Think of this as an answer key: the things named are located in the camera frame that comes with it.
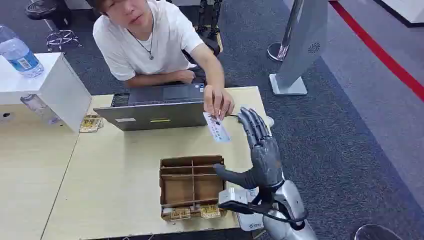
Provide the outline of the person's right hand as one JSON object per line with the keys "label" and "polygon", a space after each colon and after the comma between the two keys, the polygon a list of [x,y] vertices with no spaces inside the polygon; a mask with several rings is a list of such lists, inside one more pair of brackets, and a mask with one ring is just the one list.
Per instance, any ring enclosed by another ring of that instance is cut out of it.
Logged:
{"label": "person's right hand", "polygon": [[191,70],[179,70],[174,73],[174,77],[177,81],[185,83],[185,84],[191,84],[193,80],[196,78],[196,75]]}

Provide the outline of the person's left hand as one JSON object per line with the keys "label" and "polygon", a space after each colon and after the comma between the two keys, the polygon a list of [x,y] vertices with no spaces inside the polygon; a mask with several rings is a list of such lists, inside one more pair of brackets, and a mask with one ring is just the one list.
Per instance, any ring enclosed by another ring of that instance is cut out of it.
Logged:
{"label": "person's left hand", "polygon": [[233,97],[222,87],[207,85],[203,93],[204,111],[223,120],[233,113],[235,102]]}

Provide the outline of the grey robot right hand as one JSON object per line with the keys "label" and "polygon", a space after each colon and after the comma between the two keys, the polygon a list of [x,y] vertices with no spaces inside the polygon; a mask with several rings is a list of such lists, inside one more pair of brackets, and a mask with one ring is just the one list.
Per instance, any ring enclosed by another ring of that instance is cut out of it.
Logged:
{"label": "grey robot right hand", "polygon": [[214,164],[217,176],[248,190],[257,187],[271,188],[282,183],[280,148],[263,118],[254,109],[241,107],[237,119],[247,137],[252,168],[235,172],[227,170],[222,164]]}

